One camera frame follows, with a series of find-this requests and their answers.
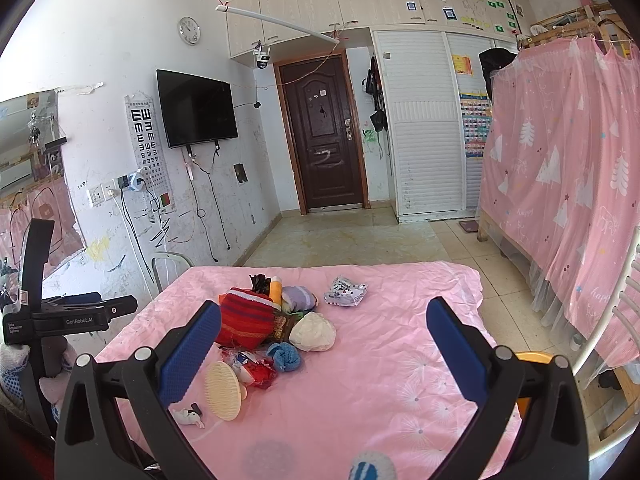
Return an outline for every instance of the door frame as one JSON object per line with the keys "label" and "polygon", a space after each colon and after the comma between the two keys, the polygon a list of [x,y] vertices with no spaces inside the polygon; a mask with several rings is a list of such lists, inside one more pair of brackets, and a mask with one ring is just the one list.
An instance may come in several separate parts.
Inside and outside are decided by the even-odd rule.
{"label": "door frame", "polygon": [[[351,112],[351,124],[354,131],[354,141],[356,143],[356,152],[358,153],[358,170],[360,173],[360,181],[362,183],[362,208],[370,209],[371,204],[369,202],[367,171],[364,165],[364,150],[362,147],[362,137],[360,136],[360,120],[358,118],[358,109],[356,108],[355,95],[353,94],[353,86],[351,84],[349,61],[347,60],[346,50],[341,49],[338,51],[336,49],[336,52],[334,54],[331,54],[327,57],[327,59],[331,58],[340,58],[340,61],[342,63],[342,72],[345,79],[344,83],[347,89],[347,101],[349,102],[349,110]],[[293,168],[293,180],[296,184],[296,192],[298,194],[298,204],[300,205],[301,215],[306,215],[308,213],[308,208],[306,207],[305,188],[302,184],[300,161],[298,160],[296,140],[293,136],[293,127],[291,125],[291,118],[289,114],[289,103],[287,102],[287,97],[283,92],[280,68],[285,65],[299,63],[302,61],[312,61],[315,59],[323,59],[323,57],[305,56],[300,58],[286,59],[273,64],[273,71],[276,76],[276,88],[278,89],[278,99],[280,101],[280,111],[282,112],[282,122],[284,124],[285,136],[287,138],[287,147],[289,148],[289,158],[291,160],[291,167]]]}

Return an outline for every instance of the yellow paint stain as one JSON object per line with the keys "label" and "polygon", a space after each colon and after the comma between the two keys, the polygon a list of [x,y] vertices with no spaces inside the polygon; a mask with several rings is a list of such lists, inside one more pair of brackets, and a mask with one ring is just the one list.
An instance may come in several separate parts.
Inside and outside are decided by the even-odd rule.
{"label": "yellow paint stain", "polygon": [[103,236],[99,240],[94,240],[86,248],[86,253],[94,262],[103,262],[105,260],[105,252],[109,248],[109,239]]}

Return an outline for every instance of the tv screen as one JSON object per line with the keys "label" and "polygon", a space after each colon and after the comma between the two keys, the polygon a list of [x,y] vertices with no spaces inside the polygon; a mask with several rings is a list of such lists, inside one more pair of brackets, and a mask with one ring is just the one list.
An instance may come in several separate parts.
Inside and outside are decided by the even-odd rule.
{"label": "tv screen", "polygon": [[169,70],[157,72],[170,148],[238,136],[229,83]]}

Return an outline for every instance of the striped knit fabric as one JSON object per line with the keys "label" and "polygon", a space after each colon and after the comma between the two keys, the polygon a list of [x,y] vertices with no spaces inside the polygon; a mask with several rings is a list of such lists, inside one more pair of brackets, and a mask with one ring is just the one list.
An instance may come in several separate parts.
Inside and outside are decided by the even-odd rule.
{"label": "striped knit fabric", "polygon": [[222,328],[216,343],[255,349],[273,332],[274,303],[268,296],[232,288],[220,302]]}

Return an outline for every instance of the clock face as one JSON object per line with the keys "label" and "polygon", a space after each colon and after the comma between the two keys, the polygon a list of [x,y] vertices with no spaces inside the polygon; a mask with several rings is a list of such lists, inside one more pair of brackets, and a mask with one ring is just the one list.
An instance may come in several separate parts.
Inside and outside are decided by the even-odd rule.
{"label": "clock face", "polygon": [[200,39],[200,26],[196,20],[188,16],[178,22],[178,32],[180,32],[182,39],[190,45],[195,45]]}

